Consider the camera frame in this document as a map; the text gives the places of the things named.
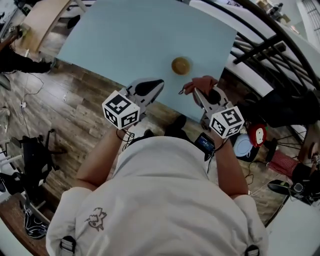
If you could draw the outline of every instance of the wooden floor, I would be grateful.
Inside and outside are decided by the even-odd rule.
[[[20,102],[25,93],[36,93],[42,86],[42,82],[36,77],[16,72],[9,75],[12,90],[7,91],[0,88],[0,102],[7,103],[11,111],[10,124],[7,134],[1,131],[0,140],[10,137],[21,138],[30,134],[37,137],[39,134],[46,135],[48,130],[55,129],[56,133],[51,136],[50,149],[67,150],[66,155],[56,156],[54,161],[60,166],[59,171],[52,171],[47,182],[44,184],[46,190],[60,198],[61,194],[71,187],[72,180],[95,144],[110,127],[110,123],[104,118],[101,104],[114,91],[122,86],[107,79],[84,70],[80,67],[60,62],[50,74],[35,74],[43,81],[43,88],[36,95],[26,95],[24,101],[27,108],[20,114]],[[221,79],[219,86],[226,88],[230,98],[235,95],[242,96],[247,89],[236,84],[227,75]],[[168,107],[155,102],[148,107],[147,118],[135,127],[135,133],[142,135],[144,130],[151,129],[158,135],[164,134],[165,127],[172,123],[179,113]],[[195,140],[203,131],[201,126],[188,119],[184,128],[191,140]],[[268,130],[268,138],[280,138],[289,135],[287,128]],[[285,139],[283,142],[295,142],[293,138]],[[21,151],[14,145],[9,144],[8,151],[17,155]],[[282,151],[294,157],[298,150],[283,147]],[[262,147],[257,160],[264,160],[266,149]],[[22,161],[18,167],[23,170]],[[245,175],[249,173],[249,163],[240,161]],[[264,223],[274,214],[283,201],[283,196],[273,193],[265,186],[268,181],[279,178],[277,173],[268,170],[261,163],[253,163],[250,166],[254,174],[253,183],[249,189],[255,195],[259,215]]]

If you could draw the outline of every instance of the person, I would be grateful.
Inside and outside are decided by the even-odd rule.
[[[167,136],[147,130],[106,181],[126,134],[110,128],[62,194],[46,235],[49,255],[267,255],[268,235],[232,144],[215,152],[217,186],[185,122],[178,117]],[[216,148],[223,143],[211,136]]]
[[[52,62],[36,62],[11,49],[10,45],[18,39],[19,33],[19,28],[15,27],[9,36],[0,43],[0,72],[46,73],[50,71],[53,66]]]

